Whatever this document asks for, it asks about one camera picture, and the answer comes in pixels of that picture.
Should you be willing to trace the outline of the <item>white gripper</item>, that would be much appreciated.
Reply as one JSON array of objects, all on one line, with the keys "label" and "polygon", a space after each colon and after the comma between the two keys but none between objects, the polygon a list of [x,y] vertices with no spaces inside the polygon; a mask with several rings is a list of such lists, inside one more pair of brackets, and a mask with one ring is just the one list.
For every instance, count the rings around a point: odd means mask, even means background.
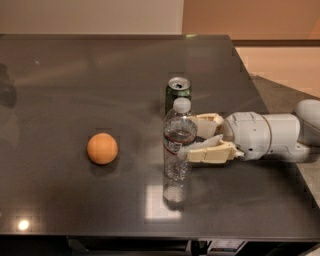
[{"label": "white gripper", "polygon": [[[199,114],[197,123],[197,136],[206,140],[178,151],[178,157],[190,163],[223,164],[238,157],[245,161],[257,160],[270,147],[269,125],[255,112],[236,112],[225,119],[217,113]],[[223,136],[214,136],[220,128]]]}]

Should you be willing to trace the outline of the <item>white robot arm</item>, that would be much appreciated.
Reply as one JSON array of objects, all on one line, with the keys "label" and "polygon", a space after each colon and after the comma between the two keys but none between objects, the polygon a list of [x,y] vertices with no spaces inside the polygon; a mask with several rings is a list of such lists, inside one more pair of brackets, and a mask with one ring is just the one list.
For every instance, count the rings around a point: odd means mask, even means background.
[{"label": "white robot arm", "polygon": [[207,164],[261,158],[314,161],[320,149],[320,101],[302,100],[289,114],[235,112],[226,118],[201,114],[198,136],[203,140],[180,149],[180,158]]}]

